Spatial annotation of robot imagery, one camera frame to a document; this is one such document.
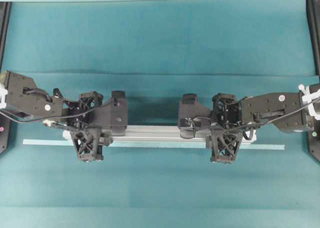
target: teal tablecloth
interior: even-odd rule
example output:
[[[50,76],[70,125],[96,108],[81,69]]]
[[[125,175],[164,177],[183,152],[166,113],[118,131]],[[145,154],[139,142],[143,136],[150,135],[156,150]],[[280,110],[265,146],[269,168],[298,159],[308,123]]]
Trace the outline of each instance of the teal tablecloth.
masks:
[[[296,92],[315,75],[305,0],[14,3],[3,69],[66,97],[125,90],[130,124],[176,124],[195,92]],[[209,150],[104,148],[81,163],[41,124],[13,124],[0,157],[1,227],[319,227],[320,165],[305,134],[269,126],[232,165]]]

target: black frame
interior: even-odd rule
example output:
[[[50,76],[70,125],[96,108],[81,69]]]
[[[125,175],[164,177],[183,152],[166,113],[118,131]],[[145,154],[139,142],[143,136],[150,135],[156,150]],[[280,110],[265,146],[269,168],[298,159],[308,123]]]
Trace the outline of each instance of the black frame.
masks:
[[[5,52],[7,29],[9,23],[11,3],[0,2],[0,71]],[[2,154],[8,147],[8,140],[10,134],[10,120],[0,115],[0,127],[3,129],[0,132],[0,154]]]
[[[320,0],[306,0],[306,16],[312,43],[315,73],[320,80]],[[314,121],[314,132],[308,132],[310,154],[320,162],[320,121]]]

